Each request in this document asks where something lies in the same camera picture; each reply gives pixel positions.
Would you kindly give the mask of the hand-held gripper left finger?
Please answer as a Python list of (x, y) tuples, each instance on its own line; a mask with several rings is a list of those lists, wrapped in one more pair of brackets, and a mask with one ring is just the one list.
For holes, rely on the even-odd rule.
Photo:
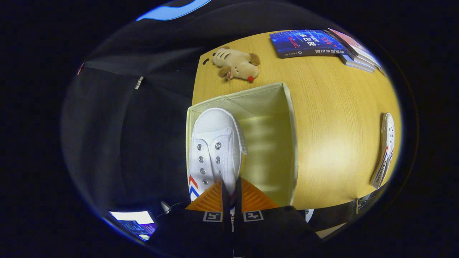
[(157, 217), (158, 227), (149, 239), (149, 248), (161, 258), (231, 258), (233, 232), (229, 196), (219, 190), (220, 210), (216, 212), (173, 207)]

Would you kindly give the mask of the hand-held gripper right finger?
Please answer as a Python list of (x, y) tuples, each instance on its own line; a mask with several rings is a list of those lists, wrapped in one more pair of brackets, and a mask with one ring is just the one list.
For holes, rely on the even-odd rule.
[(234, 234), (242, 258), (301, 258), (322, 243), (303, 212), (277, 205), (244, 178), (236, 183)]

